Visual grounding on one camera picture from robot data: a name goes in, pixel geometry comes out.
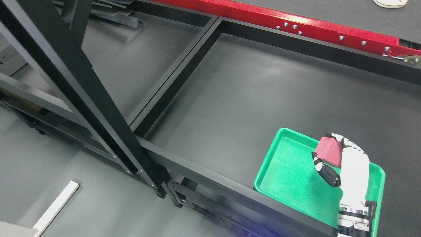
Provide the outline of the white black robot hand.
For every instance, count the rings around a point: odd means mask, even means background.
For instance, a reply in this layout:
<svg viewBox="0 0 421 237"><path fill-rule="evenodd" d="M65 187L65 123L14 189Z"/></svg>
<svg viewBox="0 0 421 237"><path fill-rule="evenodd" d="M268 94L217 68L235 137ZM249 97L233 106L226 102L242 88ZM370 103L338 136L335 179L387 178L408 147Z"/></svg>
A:
<svg viewBox="0 0 421 237"><path fill-rule="evenodd" d="M342 135L327 133L325 137L332 138L341 145L341 172L338 174L326 165L317 152L311 153L314 168L328 185L341 188L341 208L367 211L366 194L370 164L368 155L359 145Z"/></svg>

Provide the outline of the robot forearm silver wrist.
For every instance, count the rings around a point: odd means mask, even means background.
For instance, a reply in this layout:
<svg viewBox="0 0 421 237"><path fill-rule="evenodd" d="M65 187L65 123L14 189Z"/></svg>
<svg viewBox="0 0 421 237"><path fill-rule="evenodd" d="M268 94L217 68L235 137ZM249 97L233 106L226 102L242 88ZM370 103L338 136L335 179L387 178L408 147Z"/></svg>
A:
<svg viewBox="0 0 421 237"><path fill-rule="evenodd" d="M337 219L337 237L374 237L374 218L377 201L365 201L366 207L352 208L340 204Z"/></svg>

